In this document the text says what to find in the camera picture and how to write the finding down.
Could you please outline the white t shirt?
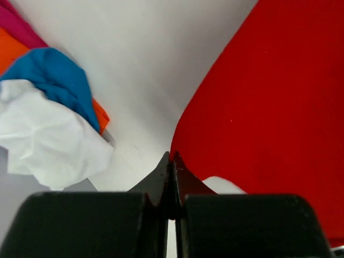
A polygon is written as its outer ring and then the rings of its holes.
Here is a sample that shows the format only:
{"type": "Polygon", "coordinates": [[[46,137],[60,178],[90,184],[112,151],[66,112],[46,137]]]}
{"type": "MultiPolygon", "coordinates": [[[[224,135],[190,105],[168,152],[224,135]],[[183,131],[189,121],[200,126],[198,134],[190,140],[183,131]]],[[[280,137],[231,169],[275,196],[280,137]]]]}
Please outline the white t shirt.
{"type": "Polygon", "coordinates": [[[1,81],[1,147],[9,174],[63,190],[105,170],[113,147],[81,117],[28,80],[1,81]]]}

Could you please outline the red t shirt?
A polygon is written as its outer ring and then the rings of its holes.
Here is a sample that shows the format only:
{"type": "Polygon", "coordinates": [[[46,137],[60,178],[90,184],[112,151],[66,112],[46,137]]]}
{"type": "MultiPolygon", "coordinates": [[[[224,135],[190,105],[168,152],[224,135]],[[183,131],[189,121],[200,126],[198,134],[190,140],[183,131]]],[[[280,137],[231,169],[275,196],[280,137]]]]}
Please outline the red t shirt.
{"type": "Polygon", "coordinates": [[[199,179],[297,194],[343,244],[343,1],[258,1],[171,143],[199,179]]]}

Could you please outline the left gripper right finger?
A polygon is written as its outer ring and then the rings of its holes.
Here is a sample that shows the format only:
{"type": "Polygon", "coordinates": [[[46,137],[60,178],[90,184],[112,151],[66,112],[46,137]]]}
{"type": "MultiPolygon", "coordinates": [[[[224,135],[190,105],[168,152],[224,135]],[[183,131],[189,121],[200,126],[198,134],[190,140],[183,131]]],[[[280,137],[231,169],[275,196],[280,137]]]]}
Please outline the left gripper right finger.
{"type": "Polygon", "coordinates": [[[334,257],[316,214],[297,195],[219,195],[175,154],[178,257],[334,257]]]}

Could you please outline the pink t shirt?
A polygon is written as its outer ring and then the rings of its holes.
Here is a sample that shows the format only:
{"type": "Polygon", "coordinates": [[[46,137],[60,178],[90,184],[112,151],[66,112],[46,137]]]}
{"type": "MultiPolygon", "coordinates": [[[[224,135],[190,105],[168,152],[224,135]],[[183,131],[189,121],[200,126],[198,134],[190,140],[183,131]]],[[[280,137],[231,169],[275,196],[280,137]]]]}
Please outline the pink t shirt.
{"type": "Polygon", "coordinates": [[[29,49],[48,47],[9,1],[1,1],[1,28],[29,49]]]}

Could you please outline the blue t shirt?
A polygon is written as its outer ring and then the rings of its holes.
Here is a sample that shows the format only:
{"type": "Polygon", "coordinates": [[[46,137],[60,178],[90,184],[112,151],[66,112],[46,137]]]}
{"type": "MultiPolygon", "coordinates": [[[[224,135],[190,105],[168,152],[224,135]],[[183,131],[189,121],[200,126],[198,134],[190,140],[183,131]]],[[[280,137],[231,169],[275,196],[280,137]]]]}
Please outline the blue t shirt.
{"type": "Polygon", "coordinates": [[[30,81],[49,100],[73,110],[101,131],[84,70],[59,50],[46,47],[28,51],[1,75],[1,80],[30,81]]]}

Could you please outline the orange t shirt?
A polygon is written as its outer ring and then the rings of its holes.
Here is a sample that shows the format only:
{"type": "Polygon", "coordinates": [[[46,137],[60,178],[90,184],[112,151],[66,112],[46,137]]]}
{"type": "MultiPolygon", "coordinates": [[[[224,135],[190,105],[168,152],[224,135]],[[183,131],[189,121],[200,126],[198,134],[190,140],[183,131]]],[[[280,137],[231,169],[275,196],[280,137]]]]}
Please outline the orange t shirt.
{"type": "MultiPolygon", "coordinates": [[[[26,54],[29,49],[10,36],[1,28],[1,75],[12,65],[15,59],[26,54]]],[[[100,125],[99,133],[103,135],[110,118],[100,104],[93,98],[92,105],[100,125]]]]}

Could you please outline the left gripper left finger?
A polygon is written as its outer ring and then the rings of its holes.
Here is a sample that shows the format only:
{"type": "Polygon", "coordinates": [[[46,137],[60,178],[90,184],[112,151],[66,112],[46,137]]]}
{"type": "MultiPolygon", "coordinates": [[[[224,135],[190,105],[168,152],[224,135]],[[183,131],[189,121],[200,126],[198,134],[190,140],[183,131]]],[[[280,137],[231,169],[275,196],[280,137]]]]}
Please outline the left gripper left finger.
{"type": "Polygon", "coordinates": [[[169,153],[127,192],[39,192],[20,206],[1,257],[165,257],[169,153]]]}

